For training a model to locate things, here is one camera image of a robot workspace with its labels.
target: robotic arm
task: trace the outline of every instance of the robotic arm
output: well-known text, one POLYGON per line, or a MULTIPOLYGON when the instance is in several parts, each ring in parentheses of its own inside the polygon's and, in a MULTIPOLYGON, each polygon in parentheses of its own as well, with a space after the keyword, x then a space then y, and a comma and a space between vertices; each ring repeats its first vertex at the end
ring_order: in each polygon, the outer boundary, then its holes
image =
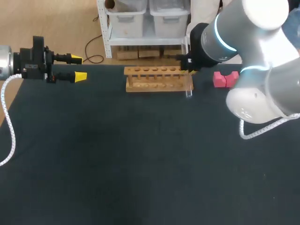
POLYGON ((261 124, 300 113, 300 58, 281 26, 287 0, 233 0, 211 24, 190 35, 191 51, 181 69, 212 67, 239 54, 242 70, 227 95, 229 110, 241 120, 261 124))

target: black cable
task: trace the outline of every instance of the black cable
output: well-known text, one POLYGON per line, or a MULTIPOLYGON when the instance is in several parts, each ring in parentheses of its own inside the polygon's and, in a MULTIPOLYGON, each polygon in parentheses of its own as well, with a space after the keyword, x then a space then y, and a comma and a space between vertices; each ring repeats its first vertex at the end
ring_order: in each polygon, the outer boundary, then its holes
MULTIPOLYGON (((99 18, 99 15, 93 19, 93 22, 97 21, 98 18, 99 18)), ((93 40, 96 40, 97 38, 100 38, 100 37, 102 37, 102 34, 99 35, 99 36, 97 36, 97 37, 94 37, 92 40, 90 40, 90 41, 85 45, 84 52, 85 52, 85 57, 86 57, 86 59, 83 60, 83 63, 84 63, 85 61, 89 61, 89 62, 91 62, 91 63, 93 63, 93 64, 99 64, 99 63, 101 63, 101 62, 104 61, 104 57, 103 57, 102 55, 92 55, 92 56, 88 56, 87 51, 86 51, 87 48, 88 48, 88 45, 89 45, 93 40), (102 59, 101 59, 99 62, 91 61, 90 59, 91 59, 91 58, 94 58, 94 57, 101 57, 102 59)))

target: wooden test tube rack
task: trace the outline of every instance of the wooden test tube rack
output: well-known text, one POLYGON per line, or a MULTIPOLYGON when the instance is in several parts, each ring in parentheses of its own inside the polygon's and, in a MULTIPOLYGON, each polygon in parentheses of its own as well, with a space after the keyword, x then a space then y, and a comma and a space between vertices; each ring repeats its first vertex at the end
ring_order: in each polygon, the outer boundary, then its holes
POLYGON ((126 92, 185 91, 185 73, 180 67, 125 67, 126 92))

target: plastic storage bin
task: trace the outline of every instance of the plastic storage bin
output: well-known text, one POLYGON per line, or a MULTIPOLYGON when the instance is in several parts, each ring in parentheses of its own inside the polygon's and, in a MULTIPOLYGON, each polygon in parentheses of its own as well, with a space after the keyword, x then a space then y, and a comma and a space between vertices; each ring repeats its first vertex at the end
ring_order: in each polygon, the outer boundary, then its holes
POLYGON ((183 38, 187 31, 189 0, 150 0, 158 38, 183 38))
POLYGON ((134 5, 136 11, 113 12, 105 9, 110 18, 114 36, 117 38, 141 38, 143 36, 143 21, 147 0, 119 0, 119 2, 129 6, 134 5))

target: white cable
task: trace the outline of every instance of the white cable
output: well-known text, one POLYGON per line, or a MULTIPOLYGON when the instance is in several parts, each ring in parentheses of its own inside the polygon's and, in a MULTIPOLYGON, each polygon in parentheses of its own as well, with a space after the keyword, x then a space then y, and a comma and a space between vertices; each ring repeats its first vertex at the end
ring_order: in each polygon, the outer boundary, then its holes
POLYGON ((244 140, 248 140, 248 139, 257 137, 259 135, 262 135, 263 133, 266 133, 266 132, 274 129, 275 127, 278 127, 279 125, 281 125, 287 121, 298 119, 299 117, 300 117, 300 113, 292 114, 289 116, 290 119, 286 119, 286 118, 279 119, 279 120, 275 121, 274 123, 262 128, 258 131, 255 131, 249 135, 244 134, 244 121, 240 120, 240 137, 243 138, 244 140))
POLYGON ((2 162, 0 162, 0 166, 3 166, 5 163, 7 163, 11 159, 11 157, 13 156, 13 154, 15 152, 15 132, 14 132, 13 125, 12 125, 12 123, 10 121, 10 117, 9 117, 9 114, 8 114, 8 109, 6 108, 4 93, 5 93, 5 88, 6 88, 7 84, 11 80, 18 79, 18 78, 22 78, 22 75, 21 74, 16 74, 16 75, 10 76, 3 83, 2 88, 1 88, 1 103, 2 103, 2 108, 3 108, 3 111, 4 111, 4 115, 5 115, 5 118, 6 118, 8 127, 9 127, 9 130, 10 130, 10 135, 11 135, 11 150, 10 150, 9 155, 6 157, 6 159, 4 159, 2 162))

